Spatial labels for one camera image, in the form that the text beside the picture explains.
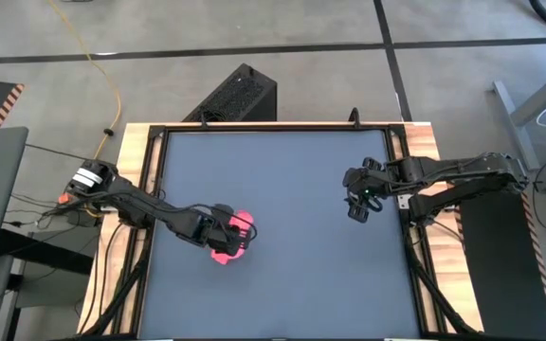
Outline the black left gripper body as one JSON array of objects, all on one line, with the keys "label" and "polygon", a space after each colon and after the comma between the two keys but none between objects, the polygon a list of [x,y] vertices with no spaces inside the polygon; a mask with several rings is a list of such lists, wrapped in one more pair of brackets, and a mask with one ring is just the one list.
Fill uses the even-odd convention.
[{"label": "black left gripper body", "polygon": [[223,248],[227,244],[241,243],[247,250],[254,239],[254,219],[244,210],[234,210],[231,218],[221,218],[212,214],[214,226],[207,239],[212,257],[224,257]]}]

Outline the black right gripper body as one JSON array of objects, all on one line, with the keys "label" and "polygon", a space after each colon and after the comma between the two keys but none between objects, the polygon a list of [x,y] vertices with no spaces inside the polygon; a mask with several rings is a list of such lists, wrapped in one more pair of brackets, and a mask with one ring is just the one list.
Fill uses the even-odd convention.
[{"label": "black right gripper body", "polygon": [[345,187],[348,202],[358,202],[365,197],[387,198],[391,195],[391,178],[385,167],[349,168],[342,186]]}]

